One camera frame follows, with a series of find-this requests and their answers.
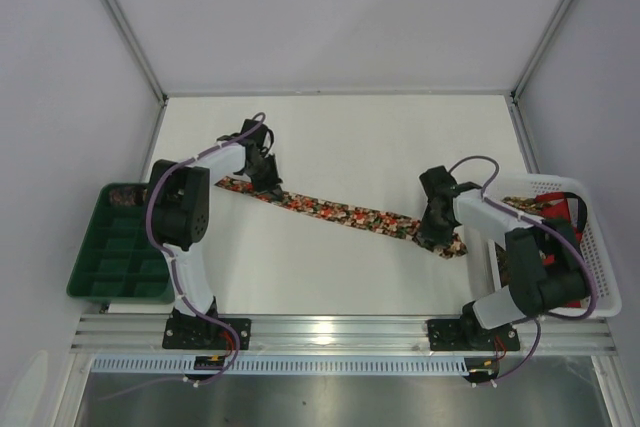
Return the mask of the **colourful patterned necktie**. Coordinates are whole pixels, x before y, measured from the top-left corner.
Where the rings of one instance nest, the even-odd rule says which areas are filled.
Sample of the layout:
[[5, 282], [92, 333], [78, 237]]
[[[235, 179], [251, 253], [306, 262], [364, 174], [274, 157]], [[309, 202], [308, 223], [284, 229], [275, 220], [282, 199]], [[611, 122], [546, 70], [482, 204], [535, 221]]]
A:
[[224, 177], [216, 182], [215, 186], [297, 214], [394, 239], [410, 241], [444, 259], [460, 258], [468, 253], [467, 246], [457, 233], [454, 234], [453, 241], [449, 246], [427, 246], [419, 238], [420, 220], [410, 216], [323, 200], [288, 191], [282, 191], [280, 194], [258, 193], [251, 182], [231, 177]]

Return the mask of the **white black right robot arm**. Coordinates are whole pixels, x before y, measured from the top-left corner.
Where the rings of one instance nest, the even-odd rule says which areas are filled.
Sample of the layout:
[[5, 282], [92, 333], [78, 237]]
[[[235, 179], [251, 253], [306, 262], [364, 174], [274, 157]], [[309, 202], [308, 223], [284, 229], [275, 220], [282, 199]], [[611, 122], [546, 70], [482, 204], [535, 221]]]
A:
[[472, 227], [500, 247], [508, 275], [505, 286], [467, 303], [459, 318], [429, 323], [431, 339], [452, 330], [468, 349], [485, 350], [515, 323], [570, 303], [587, 302], [582, 315], [592, 314], [598, 289], [580, 250], [588, 206], [579, 195], [559, 191], [531, 201], [497, 201], [488, 196], [487, 184], [460, 183], [444, 166], [426, 170], [419, 180], [427, 207], [416, 243], [450, 248], [458, 227]]

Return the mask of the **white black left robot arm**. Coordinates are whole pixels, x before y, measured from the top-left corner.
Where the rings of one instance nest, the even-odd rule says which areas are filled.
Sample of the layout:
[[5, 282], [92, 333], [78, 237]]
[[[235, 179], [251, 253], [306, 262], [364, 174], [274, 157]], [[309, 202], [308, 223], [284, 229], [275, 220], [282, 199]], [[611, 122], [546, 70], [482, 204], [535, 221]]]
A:
[[209, 227], [211, 187], [232, 176], [245, 176], [253, 191], [269, 200], [283, 198], [282, 180], [271, 152], [274, 134], [262, 112], [241, 130], [219, 137], [213, 146], [180, 162], [160, 160], [149, 180], [145, 229], [149, 243], [166, 260], [175, 309], [189, 317], [214, 315], [203, 240]]

